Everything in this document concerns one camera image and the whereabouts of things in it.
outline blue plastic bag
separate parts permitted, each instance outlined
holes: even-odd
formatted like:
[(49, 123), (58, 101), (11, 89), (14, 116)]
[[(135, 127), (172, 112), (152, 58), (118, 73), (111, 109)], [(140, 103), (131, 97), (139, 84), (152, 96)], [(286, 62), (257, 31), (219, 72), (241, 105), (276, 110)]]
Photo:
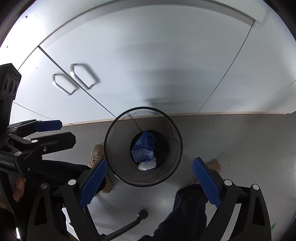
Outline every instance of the blue plastic bag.
[(148, 162), (154, 157), (156, 140), (149, 131), (144, 131), (131, 150), (133, 159), (136, 162)]

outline drawer handle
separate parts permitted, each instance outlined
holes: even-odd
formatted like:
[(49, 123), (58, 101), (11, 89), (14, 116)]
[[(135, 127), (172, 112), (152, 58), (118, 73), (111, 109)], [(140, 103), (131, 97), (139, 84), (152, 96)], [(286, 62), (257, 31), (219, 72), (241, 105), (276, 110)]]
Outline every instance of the drawer handle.
[[(75, 74), (75, 66), (81, 66), (83, 67), (94, 79), (95, 83), (87, 86), (76, 74)], [(94, 73), (85, 65), (85, 64), (71, 64), (70, 65), (70, 75), (71, 77), (85, 90), (90, 90), (95, 84), (97, 84), (99, 81), (96, 76), (94, 76)]]
[(67, 94), (67, 95), (72, 95), (72, 94), (74, 94), (74, 92), (75, 92), (76, 90), (78, 90), (78, 87), (75, 86), (75, 85), (73, 85), (73, 83), (71, 83), (71, 82), (70, 82), (70, 83), (75, 87), (75, 89), (74, 89), (72, 92), (68, 92), (67, 90), (65, 90), (62, 86), (60, 86), (60, 85), (56, 82), (56, 80), (55, 80), (56, 75), (60, 75), (60, 76), (64, 77), (68, 82), (70, 82), (70, 80), (69, 80), (65, 75), (63, 75), (63, 74), (53, 74), (53, 75), (52, 75), (52, 84), (53, 84), (55, 87), (57, 87), (58, 89), (60, 89), (62, 92), (64, 92), (64, 93)]

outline mesh trash can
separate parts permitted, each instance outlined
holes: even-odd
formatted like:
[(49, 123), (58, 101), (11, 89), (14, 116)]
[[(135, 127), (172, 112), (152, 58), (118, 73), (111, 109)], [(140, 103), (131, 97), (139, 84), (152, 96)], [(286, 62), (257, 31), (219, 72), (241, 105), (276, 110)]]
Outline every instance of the mesh trash can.
[[(141, 171), (131, 150), (144, 131), (156, 139), (156, 168)], [(169, 178), (177, 169), (183, 151), (182, 138), (172, 119), (151, 107), (136, 107), (122, 113), (108, 129), (105, 156), (111, 171), (120, 180), (138, 187), (149, 187)]]

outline silver screw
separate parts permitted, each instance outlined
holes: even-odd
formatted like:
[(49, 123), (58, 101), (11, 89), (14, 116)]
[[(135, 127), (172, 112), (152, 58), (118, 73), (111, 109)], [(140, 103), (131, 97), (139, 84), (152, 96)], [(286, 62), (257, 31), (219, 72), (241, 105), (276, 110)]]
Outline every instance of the silver screw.
[(41, 187), (41, 189), (45, 189), (45, 188), (47, 188), (47, 184), (46, 183), (42, 183), (40, 187)]
[(75, 183), (76, 183), (76, 180), (74, 180), (74, 179), (71, 179), (71, 180), (68, 182), (68, 184), (69, 184), (70, 186), (73, 186)]
[(15, 156), (19, 156), (19, 155), (21, 155), (22, 153), (20, 152), (20, 151), (17, 151), (16, 153), (15, 153)]
[(224, 183), (225, 183), (226, 186), (231, 186), (232, 185), (232, 181), (230, 181), (230, 180), (225, 180)]
[(254, 185), (253, 185), (253, 188), (254, 188), (255, 190), (259, 190), (259, 186), (258, 186), (257, 184), (254, 184)]

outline beige sneaker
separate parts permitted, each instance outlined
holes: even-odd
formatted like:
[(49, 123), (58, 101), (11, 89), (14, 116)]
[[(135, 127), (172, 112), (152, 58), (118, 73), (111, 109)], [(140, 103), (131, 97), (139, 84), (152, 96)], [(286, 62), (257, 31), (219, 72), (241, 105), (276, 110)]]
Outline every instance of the beige sneaker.
[[(93, 168), (98, 162), (105, 159), (104, 147), (102, 145), (95, 145), (91, 151), (91, 161), (89, 162), (89, 167)], [(106, 184), (103, 190), (100, 191), (102, 194), (111, 192), (112, 182), (111, 179), (105, 175)]]
[[(220, 173), (221, 166), (217, 162), (216, 159), (213, 159), (212, 162), (207, 165), (207, 167), (208, 167), (208, 169), (211, 169), (211, 170), (214, 170), (214, 171)], [(192, 185), (192, 184), (198, 184), (198, 183), (199, 183), (198, 180), (194, 179), (191, 183), (185, 185), (184, 187), (187, 187), (187, 186)]]

